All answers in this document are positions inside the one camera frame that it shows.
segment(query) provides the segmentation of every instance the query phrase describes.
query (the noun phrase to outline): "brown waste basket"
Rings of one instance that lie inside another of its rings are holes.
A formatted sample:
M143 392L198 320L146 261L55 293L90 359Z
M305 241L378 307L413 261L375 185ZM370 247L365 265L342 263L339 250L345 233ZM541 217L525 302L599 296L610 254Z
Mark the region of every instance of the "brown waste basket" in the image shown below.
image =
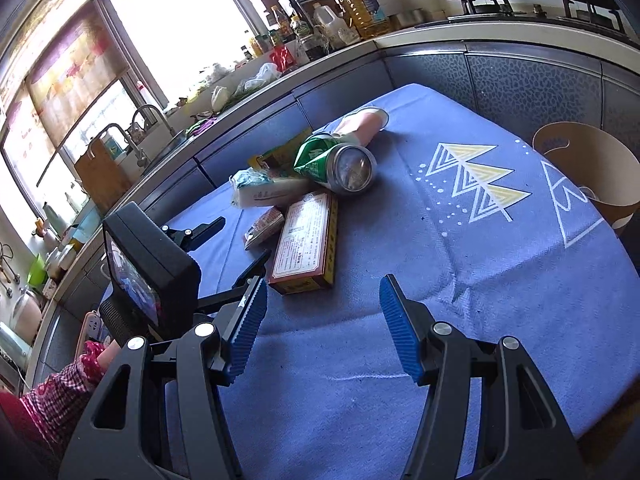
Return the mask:
M587 196L617 236L640 205L640 163L619 140L580 123L551 123L533 137L546 156Z

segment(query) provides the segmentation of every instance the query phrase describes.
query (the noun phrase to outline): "blue tablecloth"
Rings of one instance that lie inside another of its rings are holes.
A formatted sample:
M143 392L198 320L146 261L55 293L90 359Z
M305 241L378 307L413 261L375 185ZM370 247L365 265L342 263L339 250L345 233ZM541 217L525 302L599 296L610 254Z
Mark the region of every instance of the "blue tablecloth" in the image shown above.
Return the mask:
M390 115L370 144L374 187L338 208L333 290L280 296L242 376L221 388L248 479L398 478L426 398L402 373L378 304L392 272L406 296L469 337L519 338L576 435L640 369L640 280L584 196L514 135L408 85L370 103ZM337 126L335 121L329 126ZM254 254L241 235L263 209L223 186L170 226L226 217L192 256L200 294L229 288ZM462 469L472 463L478 384Z

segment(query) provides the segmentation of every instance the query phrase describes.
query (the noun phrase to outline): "blue gripper pad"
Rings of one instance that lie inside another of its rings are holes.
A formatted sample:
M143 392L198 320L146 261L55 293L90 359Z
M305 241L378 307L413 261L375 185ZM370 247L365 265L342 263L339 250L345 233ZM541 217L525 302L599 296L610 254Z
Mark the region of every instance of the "blue gripper pad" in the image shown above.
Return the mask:
M233 383L236 377L244 372L260 323L262 323L266 313L267 286L264 280L260 280L254 298L248 305L244 306L242 317L229 341L230 363L225 367L225 374L230 383Z
M414 380L423 374L420 361L420 339L404 310L401 298L396 294L388 276L380 280L380 308L385 315L386 325L396 345L402 370Z

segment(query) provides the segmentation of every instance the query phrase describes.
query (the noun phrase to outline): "faucet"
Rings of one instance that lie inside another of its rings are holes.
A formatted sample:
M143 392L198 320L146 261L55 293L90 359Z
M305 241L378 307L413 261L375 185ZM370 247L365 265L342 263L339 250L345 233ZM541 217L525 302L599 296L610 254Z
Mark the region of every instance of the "faucet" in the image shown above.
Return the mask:
M91 160L92 158L95 157L94 155L94 149L93 149L93 144L96 140L100 139L100 137L102 136L102 134L106 133L110 128L117 128L119 129L120 133L122 134L122 136L125 138L125 140L127 141L127 144L129 146L131 146L131 149L133 150L133 152L136 154L136 159L138 160L138 166L140 168L144 168L148 163L149 163L149 158L148 156L146 156L145 150L143 150L142 148L138 147L136 145L136 143L133 141L133 139L131 138L131 136L129 135L128 132L126 132L125 130L122 129L122 126L120 126L118 123L110 123L107 124L101 131L99 134L97 134L91 142L89 142L89 149L87 150L89 159Z
M138 107L138 109L133 113L133 117L131 118L131 126L133 126L135 124L136 115L138 115L145 108L149 108L150 110L154 110L156 112L158 117L160 117L160 120L164 123L164 126L166 126L167 129L169 130L169 133L171 134L172 138L177 135L175 133L175 130L172 128L172 126L166 120L166 117L164 116L164 114L157 107L155 107L153 105L150 105L150 104L145 104L145 105L142 105L142 106Z

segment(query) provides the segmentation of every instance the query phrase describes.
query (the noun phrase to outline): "person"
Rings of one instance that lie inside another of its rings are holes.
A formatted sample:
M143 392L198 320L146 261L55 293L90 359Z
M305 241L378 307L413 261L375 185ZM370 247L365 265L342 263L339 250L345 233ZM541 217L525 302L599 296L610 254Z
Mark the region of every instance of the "person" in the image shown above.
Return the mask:
M115 341L87 341L78 359L21 398L0 392L2 478L58 477L80 416L119 350Z

